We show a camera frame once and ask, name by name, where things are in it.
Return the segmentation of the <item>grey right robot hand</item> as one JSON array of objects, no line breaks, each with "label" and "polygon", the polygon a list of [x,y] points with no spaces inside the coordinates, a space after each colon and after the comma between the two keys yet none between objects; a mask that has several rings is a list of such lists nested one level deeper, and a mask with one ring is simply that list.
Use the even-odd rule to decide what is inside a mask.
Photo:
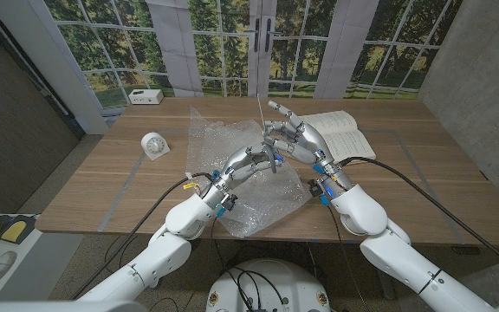
[{"label": "grey right robot hand", "polygon": [[303,164],[319,166],[319,173],[335,175],[340,171],[334,163],[334,157],[326,141],[314,127],[281,104],[269,101],[268,105],[289,118],[289,121],[266,120],[264,123],[266,144],[287,152]]}]

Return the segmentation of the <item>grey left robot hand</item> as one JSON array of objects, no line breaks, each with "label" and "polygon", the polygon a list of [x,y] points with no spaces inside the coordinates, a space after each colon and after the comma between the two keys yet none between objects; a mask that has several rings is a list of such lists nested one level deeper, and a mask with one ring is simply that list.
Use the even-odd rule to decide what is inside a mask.
[{"label": "grey left robot hand", "polygon": [[225,190],[233,190],[255,172],[270,168],[276,173],[283,161],[278,151],[264,142],[242,147],[226,160],[218,184]]}]

